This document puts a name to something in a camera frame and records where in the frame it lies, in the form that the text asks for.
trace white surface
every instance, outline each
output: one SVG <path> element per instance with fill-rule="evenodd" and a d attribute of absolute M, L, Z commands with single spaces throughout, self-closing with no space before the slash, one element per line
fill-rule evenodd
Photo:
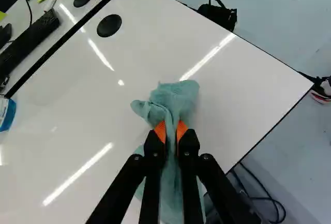
<path fill-rule="evenodd" d="M 101 38 L 116 13 L 122 27 Z M 201 152 L 228 171 L 311 83 L 175 0 L 112 0 L 14 95 L 2 135 L 0 223 L 83 223 L 148 125 L 130 109 L 159 81 L 199 82 Z M 138 220 L 134 199 L 124 223 Z"/>
<path fill-rule="evenodd" d="M 73 0 L 57 0 L 53 8 L 60 19 L 60 27 L 51 33 L 51 35 L 49 35 L 32 53 L 30 53 L 30 55 L 27 56 L 11 73 L 10 80 L 2 94 L 10 90 L 10 88 L 48 51 L 52 45 L 54 45 L 100 1 L 101 0 L 90 0 L 85 6 L 76 8 L 73 6 Z M 37 3 L 37 0 L 29 1 L 33 14 L 33 22 L 38 20 L 44 14 L 43 10 L 47 2 L 48 0 L 45 0 L 39 4 Z M 2 26 L 5 26 L 7 23 L 12 24 L 13 33 L 11 40 L 14 40 L 29 27 L 29 10 L 25 0 L 18 0 L 6 13 L 8 16 L 0 22 L 0 24 Z"/>

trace teal towel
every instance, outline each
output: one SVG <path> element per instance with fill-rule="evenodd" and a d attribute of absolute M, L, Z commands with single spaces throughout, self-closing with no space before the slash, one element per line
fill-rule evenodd
<path fill-rule="evenodd" d="M 153 128 L 162 120 L 167 127 L 168 159 L 161 177 L 160 219 L 166 224 L 182 224 L 183 196 L 180 180 L 180 168 L 175 156 L 175 132 L 179 119 L 190 127 L 190 114 L 193 111 L 199 91 L 196 81 L 187 80 L 177 83 L 159 83 L 151 92 L 149 101 L 135 100 L 131 103 L 133 111 L 143 117 Z M 135 153 L 144 154 L 143 145 Z M 138 187 L 135 196 L 142 199 L 144 183 Z M 200 200 L 202 199 L 201 183 L 198 181 Z"/>

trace backpack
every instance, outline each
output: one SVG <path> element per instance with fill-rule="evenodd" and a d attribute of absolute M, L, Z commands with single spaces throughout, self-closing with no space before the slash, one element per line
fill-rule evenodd
<path fill-rule="evenodd" d="M 220 7 L 212 5 L 212 0 L 209 0 L 209 3 L 201 5 L 197 12 L 232 32 L 237 23 L 237 9 L 227 9 L 221 0 L 215 1 Z"/>

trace desk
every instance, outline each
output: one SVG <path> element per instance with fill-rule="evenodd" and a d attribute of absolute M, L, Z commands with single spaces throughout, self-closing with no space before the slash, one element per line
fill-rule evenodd
<path fill-rule="evenodd" d="M 80 19 L 93 9 L 101 0 L 90 0 L 85 6 L 76 8 L 73 0 L 57 0 L 54 9 L 60 19 L 61 25 L 51 35 L 49 35 L 18 67 L 10 74 L 10 80 L 2 92 L 7 93 L 12 86 L 27 72 L 29 68 L 38 60 L 48 49 L 63 37 Z M 33 13 L 33 22 L 43 14 L 47 0 L 37 3 L 37 0 L 30 0 L 29 4 Z M 16 39 L 22 32 L 29 27 L 29 11 L 25 0 L 18 0 L 8 11 L 8 16 L 0 23 L 5 26 L 12 24 L 12 40 Z"/>
<path fill-rule="evenodd" d="M 116 13 L 119 31 L 96 28 Z M 0 222 L 82 224 L 149 130 L 130 108 L 157 83 L 201 86 L 201 153 L 229 171 L 312 86 L 275 58 L 175 0 L 111 0 L 14 95 L 3 133 Z M 134 198 L 123 223 L 136 223 Z"/>

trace keyboard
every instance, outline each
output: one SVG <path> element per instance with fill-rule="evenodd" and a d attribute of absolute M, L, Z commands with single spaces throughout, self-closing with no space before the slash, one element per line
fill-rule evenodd
<path fill-rule="evenodd" d="M 51 9 L 15 39 L 0 54 L 0 81 L 8 76 L 59 25 L 60 21 L 54 9 Z"/>

